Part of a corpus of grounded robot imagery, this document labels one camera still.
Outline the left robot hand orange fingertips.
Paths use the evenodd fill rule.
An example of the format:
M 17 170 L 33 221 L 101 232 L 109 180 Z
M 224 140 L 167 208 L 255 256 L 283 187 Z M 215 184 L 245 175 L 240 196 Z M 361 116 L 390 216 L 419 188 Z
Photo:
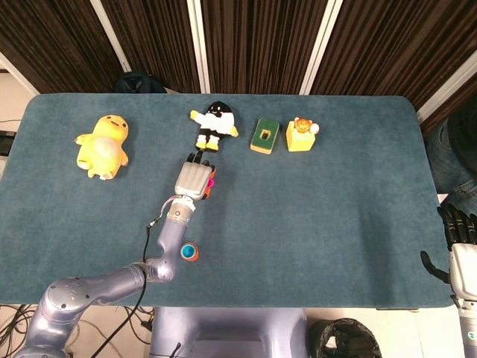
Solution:
M 194 201 L 206 200 L 215 185 L 216 168 L 208 161 L 202 161 L 204 151 L 191 153 L 183 163 L 174 185 L 176 195 L 190 197 Z

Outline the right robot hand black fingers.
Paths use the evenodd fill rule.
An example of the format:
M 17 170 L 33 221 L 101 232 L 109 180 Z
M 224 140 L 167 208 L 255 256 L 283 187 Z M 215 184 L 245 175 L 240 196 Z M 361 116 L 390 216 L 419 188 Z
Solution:
M 426 251 L 420 252 L 426 271 L 451 286 L 454 295 L 465 301 L 476 301 L 476 214 L 466 214 L 451 204 L 439 206 L 446 246 L 449 252 L 449 271 L 437 268 Z

